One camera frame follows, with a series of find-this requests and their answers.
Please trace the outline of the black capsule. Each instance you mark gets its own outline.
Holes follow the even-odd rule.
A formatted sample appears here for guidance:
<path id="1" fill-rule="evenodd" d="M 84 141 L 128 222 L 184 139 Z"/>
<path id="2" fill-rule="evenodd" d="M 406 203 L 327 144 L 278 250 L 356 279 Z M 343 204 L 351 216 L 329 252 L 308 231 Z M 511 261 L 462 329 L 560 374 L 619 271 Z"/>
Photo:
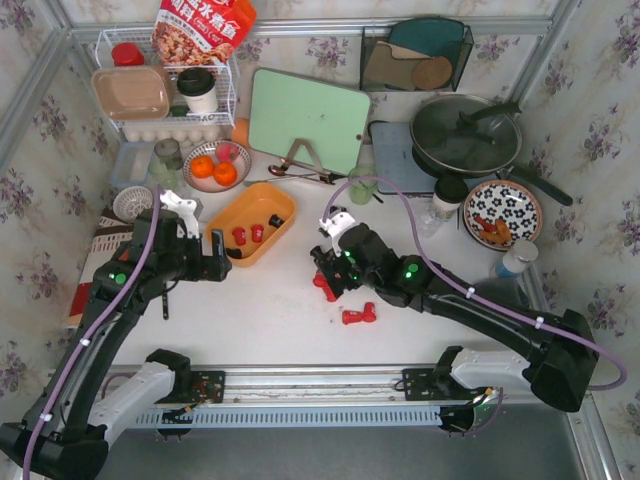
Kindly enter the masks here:
<path id="1" fill-rule="evenodd" d="M 242 252 L 240 249 L 226 249 L 226 253 L 229 257 L 231 258 L 235 258 L 235 259 L 241 259 L 242 258 Z"/>
<path id="2" fill-rule="evenodd" d="M 284 220 L 276 214 L 273 214 L 269 218 L 269 225 L 274 228 L 280 228 L 283 225 L 283 223 L 284 223 Z"/>

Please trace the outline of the orange storage basket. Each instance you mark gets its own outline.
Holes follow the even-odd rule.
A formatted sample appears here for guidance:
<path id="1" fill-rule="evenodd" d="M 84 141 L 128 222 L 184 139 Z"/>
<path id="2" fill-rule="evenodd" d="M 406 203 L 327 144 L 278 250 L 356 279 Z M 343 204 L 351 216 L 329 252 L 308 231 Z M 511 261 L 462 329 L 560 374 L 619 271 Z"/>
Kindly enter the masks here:
<path id="1" fill-rule="evenodd" d="M 224 232 L 225 248 L 240 249 L 241 259 L 230 258 L 234 267 L 248 268 L 260 260 L 278 240 L 292 227 L 297 213 L 295 200 L 287 193 L 269 183 L 249 186 L 236 199 L 224 207 L 208 224 L 207 230 L 221 229 Z M 284 220 L 280 228 L 269 225 L 269 218 L 276 214 Z M 260 244 L 252 242 L 251 226 L 264 226 L 264 239 Z M 236 227 L 246 231 L 247 242 L 237 246 L 232 236 Z"/>

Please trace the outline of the black handled fork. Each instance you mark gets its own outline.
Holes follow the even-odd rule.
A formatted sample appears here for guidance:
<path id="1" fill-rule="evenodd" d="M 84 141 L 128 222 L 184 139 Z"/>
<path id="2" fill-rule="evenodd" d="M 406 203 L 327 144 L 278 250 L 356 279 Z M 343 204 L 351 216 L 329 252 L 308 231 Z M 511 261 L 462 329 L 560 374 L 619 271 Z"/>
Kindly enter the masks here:
<path id="1" fill-rule="evenodd" d="M 161 307 L 162 307 L 162 318 L 167 321 L 169 320 L 169 306 L 168 306 L 168 287 L 165 283 L 163 285 L 163 289 L 160 295 L 161 298 Z"/>

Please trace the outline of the red capsule pair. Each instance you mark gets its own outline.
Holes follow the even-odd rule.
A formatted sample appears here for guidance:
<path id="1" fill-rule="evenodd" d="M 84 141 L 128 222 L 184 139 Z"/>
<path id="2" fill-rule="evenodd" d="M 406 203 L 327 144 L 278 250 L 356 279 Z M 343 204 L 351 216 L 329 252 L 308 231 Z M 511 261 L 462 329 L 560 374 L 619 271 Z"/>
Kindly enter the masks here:
<path id="1" fill-rule="evenodd" d="M 313 284 L 318 288 L 325 288 L 327 280 L 321 272 L 317 272 L 313 278 Z"/>

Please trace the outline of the red capsule cluster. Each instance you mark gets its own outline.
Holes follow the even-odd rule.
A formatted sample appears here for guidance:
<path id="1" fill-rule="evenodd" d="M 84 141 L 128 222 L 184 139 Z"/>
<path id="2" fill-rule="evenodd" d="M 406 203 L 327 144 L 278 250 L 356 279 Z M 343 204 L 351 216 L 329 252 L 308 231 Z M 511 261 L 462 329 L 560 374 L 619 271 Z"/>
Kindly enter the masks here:
<path id="1" fill-rule="evenodd" d="M 336 295 L 334 294 L 334 292 L 332 291 L 332 289 L 329 286 L 326 286 L 323 289 L 323 291 L 324 291 L 324 293 L 326 295 L 326 298 L 327 298 L 328 302 L 335 302 L 337 300 Z"/>

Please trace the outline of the grey blue cloth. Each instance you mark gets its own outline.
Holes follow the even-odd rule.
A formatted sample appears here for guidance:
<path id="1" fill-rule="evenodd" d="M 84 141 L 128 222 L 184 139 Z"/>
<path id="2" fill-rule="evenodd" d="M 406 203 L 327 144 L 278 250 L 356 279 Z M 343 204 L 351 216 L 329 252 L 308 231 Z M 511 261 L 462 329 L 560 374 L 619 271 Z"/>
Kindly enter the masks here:
<path id="1" fill-rule="evenodd" d="M 476 292 L 495 303 L 514 306 L 530 306 L 529 298 L 515 277 L 487 278 L 474 285 Z"/>

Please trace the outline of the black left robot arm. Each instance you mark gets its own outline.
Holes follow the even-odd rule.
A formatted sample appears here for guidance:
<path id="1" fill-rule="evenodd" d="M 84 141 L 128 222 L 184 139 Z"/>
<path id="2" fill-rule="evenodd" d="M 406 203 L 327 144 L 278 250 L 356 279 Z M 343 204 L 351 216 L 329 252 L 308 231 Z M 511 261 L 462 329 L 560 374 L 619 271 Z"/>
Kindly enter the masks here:
<path id="1" fill-rule="evenodd" d="M 118 391 L 95 402 L 122 343 L 152 300 L 180 282 L 223 281 L 231 269 L 224 234 L 202 236 L 169 211 L 144 211 L 132 236 L 97 268 L 82 319 L 48 385 L 19 422 L 1 426 L 1 450 L 23 478 L 94 479 L 111 445 L 152 404 L 181 401 L 192 391 L 188 357 L 164 349 L 151 353 Z"/>

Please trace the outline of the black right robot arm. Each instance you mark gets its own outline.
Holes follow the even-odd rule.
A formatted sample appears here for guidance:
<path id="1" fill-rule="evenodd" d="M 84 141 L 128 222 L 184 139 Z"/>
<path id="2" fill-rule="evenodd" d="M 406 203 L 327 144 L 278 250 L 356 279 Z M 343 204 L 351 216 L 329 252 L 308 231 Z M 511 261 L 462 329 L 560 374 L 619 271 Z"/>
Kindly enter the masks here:
<path id="1" fill-rule="evenodd" d="M 485 306 L 467 297 L 468 283 L 418 255 L 397 255 L 364 223 L 348 229 L 336 248 L 316 246 L 310 256 L 335 296 L 367 286 L 395 307 L 456 321 L 520 355 L 520 376 L 539 400 L 564 412 L 580 409 L 599 359 L 580 313 L 557 316 L 495 297 Z"/>

